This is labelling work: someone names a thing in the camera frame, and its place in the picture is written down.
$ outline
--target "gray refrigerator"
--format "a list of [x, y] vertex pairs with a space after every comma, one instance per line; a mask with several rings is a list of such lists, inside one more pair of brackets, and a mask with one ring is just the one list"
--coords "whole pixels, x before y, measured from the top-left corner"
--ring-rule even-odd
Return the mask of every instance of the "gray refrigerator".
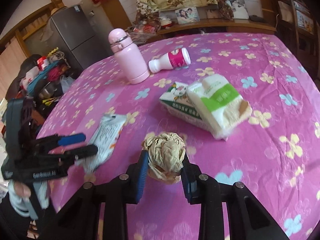
[[65, 53], [71, 68], [79, 74], [92, 64], [110, 56], [80, 5], [61, 9], [49, 18], [51, 35], [46, 41]]

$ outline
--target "wooden shelf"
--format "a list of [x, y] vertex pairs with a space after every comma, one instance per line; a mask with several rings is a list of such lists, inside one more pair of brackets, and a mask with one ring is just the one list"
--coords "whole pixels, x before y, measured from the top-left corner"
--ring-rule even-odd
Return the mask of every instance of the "wooden shelf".
[[188, 23], [188, 24], [175, 24], [170, 29], [164, 29], [157, 32], [157, 35], [163, 35], [167, 33], [194, 29], [194, 28], [205, 28], [205, 27], [246, 27], [246, 28], [255, 28], [275, 32], [276, 28], [259, 22], [252, 22], [250, 20], [225, 20], [225, 19], [203, 19], [200, 22]]
[[37, 32], [38, 30], [40, 30], [42, 27], [44, 27], [47, 23], [43, 22], [41, 24], [39, 24], [36, 28], [32, 29], [31, 32], [28, 32], [26, 35], [24, 35], [22, 37], [22, 39], [25, 41], [27, 38], [29, 38], [32, 34], [34, 34], [35, 32]]

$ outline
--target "crumpled paper ball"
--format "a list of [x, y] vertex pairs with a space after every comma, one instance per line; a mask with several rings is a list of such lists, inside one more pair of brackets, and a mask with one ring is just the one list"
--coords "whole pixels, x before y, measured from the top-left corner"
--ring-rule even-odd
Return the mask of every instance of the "crumpled paper ball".
[[142, 142], [143, 149], [148, 151], [148, 175], [167, 184], [181, 180], [180, 171], [186, 154], [185, 143], [176, 133], [162, 133]]

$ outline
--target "blue flower print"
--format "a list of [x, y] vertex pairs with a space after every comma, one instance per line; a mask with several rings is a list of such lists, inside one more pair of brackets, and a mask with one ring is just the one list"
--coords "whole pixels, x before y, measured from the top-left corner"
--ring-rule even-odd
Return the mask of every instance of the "blue flower print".
[[271, 51], [271, 50], [269, 51], [269, 53], [270, 53], [270, 55], [273, 55], [273, 56], [277, 56], [277, 57], [279, 56], [279, 53], [273, 52], [273, 51]]
[[249, 88], [249, 87], [257, 87], [258, 85], [254, 82], [253, 77], [247, 77], [247, 79], [241, 79], [242, 87]]
[[148, 96], [148, 92], [150, 88], [146, 88], [145, 90], [139, 91], [138, 95], [134, 98], [134, 100], [138, 100], [140, 98], [146, 98]]
[[292, 234], [298, 233], [302, 228], [301, 215], [298, 214], [294, 219], [288, 218], [284, 222], [285, 234], [290, 237]]
[[302, 73], [307, 73], [303, 66], [298, 67], [298, 69], [300, 69]]
[[235, 182], [241, 180], [242, 174], [241, 170], [235, 170], [228, 177], [225, 173], [219, 172], [214, 179], [219, 183], [233, 185]]
[[282, 100], [285, 100], [284, 103], [285, 103], [287, 106], [291, 106], [291, 105], [296, 106], [296, 105], [298, 104], [296, 101], [293, 100], [292, 95], [290, 95], [290, 94], [287, 94], [287, 95], [280, 94], [279, 96], [280, 96], [280, 98], [281, 98]]
[[176, 67], [175, 70], [181, 70], [183, 68], [189, 68], [189, 66], [185, 66], [185, 67]]
[[109, 80], [105, 83], [105, 85], [109, 85], [112, 81], [113, 81], [113, 79], [109, 79]]
[[287, 82], [292, 82], [292, 83], [297, 83], [297, 81], [298, 81], [298, 79], [296, 78], [296, 77], [292, 77], [292, 76], [290, 76], [290, 75], [286, 75], [286, 80], [287, 80]]
[[106, 98], [106, 101], [109, 103], [111, 101], [111, 99], [114, 98], [114, 97], [115, 97], [115, 94], [114, 93], [110, 93], [108, 95], [108, 97]]
[[249, 49], [249, 47], [248, 46], [240, 46], [240, 49]]
[[201, 53], [209, 53], [211, 51], [211, 49], [201, 49]]

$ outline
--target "table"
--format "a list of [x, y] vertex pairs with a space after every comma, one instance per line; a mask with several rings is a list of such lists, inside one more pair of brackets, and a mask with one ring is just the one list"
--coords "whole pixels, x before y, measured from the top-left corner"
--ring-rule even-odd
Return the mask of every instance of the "table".
[[[127, 83], [113, 57], [74, 82], [39, 137], [84, 132], [89, 140], [103, 113], [125, 114], [127, 120], [111, 158], [94, 174], [73, 166], [67, 178], [50, 182], [55, 208], [84, 182], [105, 183], [124, 173], [138, 160], [146, 137], [176, 132], [203, 173], [226, 184], [244, 182], [290, 239], [307, 239], [320, 218], [320, 94], [311, 78], [272, 35], [197, 34], [140, 49], [149, 61], [182, 47], [190, 53], [189, 67], [161, 71], [137, 85]], [[190, 84], [213, 73], [224, 75], [254, 110], [227, 142], [171, 116], [158, 101], [172, 82]], [[128, 205], [127, 214], [129, 239], [198, 238], [200, 206], [187, 203], [181, 183], [147, 178], [140, 203]]]

